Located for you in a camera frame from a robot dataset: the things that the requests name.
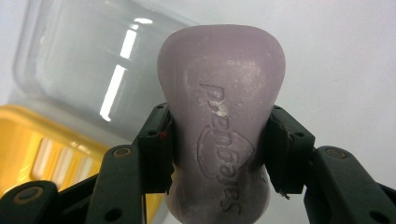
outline clear plastic container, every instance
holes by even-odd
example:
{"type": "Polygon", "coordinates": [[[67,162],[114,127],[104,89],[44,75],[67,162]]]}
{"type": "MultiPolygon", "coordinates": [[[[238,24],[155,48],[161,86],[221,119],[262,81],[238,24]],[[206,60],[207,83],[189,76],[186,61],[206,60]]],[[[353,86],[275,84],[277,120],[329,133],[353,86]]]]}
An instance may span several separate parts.
{"type": "Polygon", "coordinates": [[[131,143],[152,107],[163,41],[191,21],[127,0],[30,1],[11,103],[106,146],[131,143]]]}

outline lavender soap bar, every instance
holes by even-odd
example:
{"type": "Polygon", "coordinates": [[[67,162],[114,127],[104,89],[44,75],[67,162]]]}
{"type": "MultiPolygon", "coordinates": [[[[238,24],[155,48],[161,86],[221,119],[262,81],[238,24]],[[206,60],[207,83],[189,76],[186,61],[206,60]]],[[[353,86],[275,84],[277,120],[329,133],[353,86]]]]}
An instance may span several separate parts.
{"type": "Polygon", "coordinates": [[[182,223],[253,223],[269,202],[260,136],[285,74],[276,39],[249,26],[172,34],[158,77],[176,127],[166,197],[182,223]]]}

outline screw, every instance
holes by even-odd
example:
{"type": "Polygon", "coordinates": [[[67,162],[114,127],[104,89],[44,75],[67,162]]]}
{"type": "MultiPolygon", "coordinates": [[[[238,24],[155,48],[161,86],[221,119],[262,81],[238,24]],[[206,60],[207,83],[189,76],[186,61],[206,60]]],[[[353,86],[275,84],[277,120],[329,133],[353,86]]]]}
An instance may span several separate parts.
{"type": "Polygon", "coordinates": [[[33,186],[27,189],[23,189],[15,195],[12,202],[15,204],[26,204],[39,198],[43,193],[44,189],[39,186],[33,186]]]}
{"type": "Polygon", "coordinates": [[[327,154],[337,158],[337,159],[345,159],[347,157],[347,154],[345,154],[343,151],[336,149],[336,148],[328,148],[326,149],[327,154]]]}
{"type": "Polygon", "coordinates": [[[122,147],[113,152],[113,156],[116,158],[121,158],[130,154],[132,154],[132,150],[128,147],[122,147]]]}

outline yellow container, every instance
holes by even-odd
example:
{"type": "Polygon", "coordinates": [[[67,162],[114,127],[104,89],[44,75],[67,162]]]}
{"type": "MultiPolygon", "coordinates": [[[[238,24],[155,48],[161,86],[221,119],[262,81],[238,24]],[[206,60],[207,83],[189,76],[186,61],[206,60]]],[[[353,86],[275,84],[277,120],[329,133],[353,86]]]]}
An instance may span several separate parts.
{"type": "MultiPolygon", "coordinates": [[[[0,106],[0,197],[32,180],[68,188],[97,174],[107,150],[21,106],[0,106]]],[[[147,195],[148,222],[161,200],[161,194],[147,195]]]]}

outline white background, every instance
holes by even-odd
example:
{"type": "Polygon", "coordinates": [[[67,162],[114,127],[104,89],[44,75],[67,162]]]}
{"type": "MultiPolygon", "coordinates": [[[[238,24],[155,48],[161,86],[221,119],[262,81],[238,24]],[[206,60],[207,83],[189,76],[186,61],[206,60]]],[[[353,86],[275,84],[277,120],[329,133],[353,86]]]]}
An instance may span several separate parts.
{"type": "MultiPolygon", "coordinates": [[[[377,182],[396,189],[396,1],[151,2],[201,24],[252,25],[275,36],[287,60],[276,103],[316,136],[316,147],[347,149],[377,182]]],[[[14,88],[26,6],[0,1],[0,105],[14,88]]],[[[286,201],[273,193],[259,223],[307,223],[302,196],[286,201]]]]}

